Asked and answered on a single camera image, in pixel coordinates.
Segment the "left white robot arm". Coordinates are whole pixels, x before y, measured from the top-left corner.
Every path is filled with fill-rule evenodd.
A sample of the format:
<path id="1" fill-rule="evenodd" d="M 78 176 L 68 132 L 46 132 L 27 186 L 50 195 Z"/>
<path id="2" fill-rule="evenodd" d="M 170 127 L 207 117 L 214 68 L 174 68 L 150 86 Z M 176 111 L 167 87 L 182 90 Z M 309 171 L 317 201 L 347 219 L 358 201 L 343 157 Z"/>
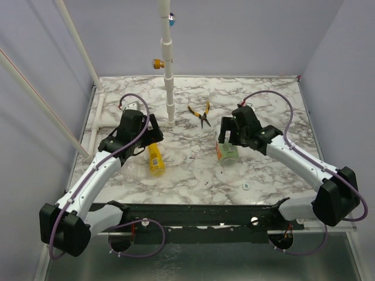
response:
<path id="1" fill-rule="evenodd" d="M 109 201 L 95 211 L 90 208 L 108 180 L 130 157 L 136 156 L 136 149 L 145 150 L 162 140 L 163 133 L 153 114 L 133 109 L 122 113 L 120 124 L 100 142 L 89 168 L 73 188 L 55 204 L 46 203 L 39 211 L 40 236 L 49 246 L 51 259 L 61 258 L 54 249 L 79 256 L 92 237 L 107 229 L 129 228 L 132 234 L 135 232 L 129 206 Z"/>

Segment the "green label bottle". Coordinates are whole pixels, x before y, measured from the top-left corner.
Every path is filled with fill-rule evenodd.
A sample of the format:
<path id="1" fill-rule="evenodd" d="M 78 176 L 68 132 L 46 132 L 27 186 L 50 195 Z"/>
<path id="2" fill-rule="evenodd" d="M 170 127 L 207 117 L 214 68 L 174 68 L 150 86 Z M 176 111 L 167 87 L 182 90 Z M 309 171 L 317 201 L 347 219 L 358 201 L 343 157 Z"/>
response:
<path id="1" fill-rule="evenodd" d="M 226 142 L 216 142 L 217 160 L 221 166 L 229 166 L 238 162 L 239 154 L 236 146 Z"/>

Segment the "yellow drink bottle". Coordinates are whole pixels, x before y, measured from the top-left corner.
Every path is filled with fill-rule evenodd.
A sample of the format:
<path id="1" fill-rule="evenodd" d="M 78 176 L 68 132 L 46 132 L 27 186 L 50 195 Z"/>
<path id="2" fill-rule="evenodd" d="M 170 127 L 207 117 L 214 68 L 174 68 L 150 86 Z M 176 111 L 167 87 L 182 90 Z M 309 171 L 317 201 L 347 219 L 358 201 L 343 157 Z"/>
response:
<path id="1" fill-rule="evenodd" d="M 159 177 L 165 172 L 165 164 L 162 160 L 162 155 L 156 143 L 148 146 L 149 152 L 149 171 L 150 174 Z"/>

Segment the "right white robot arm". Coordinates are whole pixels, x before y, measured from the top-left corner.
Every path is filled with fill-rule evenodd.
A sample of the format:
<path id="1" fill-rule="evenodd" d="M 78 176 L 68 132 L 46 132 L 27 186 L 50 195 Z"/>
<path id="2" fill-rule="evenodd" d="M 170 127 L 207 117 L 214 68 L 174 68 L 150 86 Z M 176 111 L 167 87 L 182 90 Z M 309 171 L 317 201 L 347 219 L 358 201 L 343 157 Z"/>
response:
<path id="1" fill-rule="evenodd" d="M 312 197 L 285 198 L 270 214 L 270 224 L 283 229 L 293 220 L 317 219 L 334 227 L 360 203 L 356 175 L 347 166 L 338 169 L 301 150 L 272 125 L 261 126 L 253 109 L 239 107 L 220 121 L 219 143 L 250 148 L 268 156 L 304 179 L 316 192 Z"/>

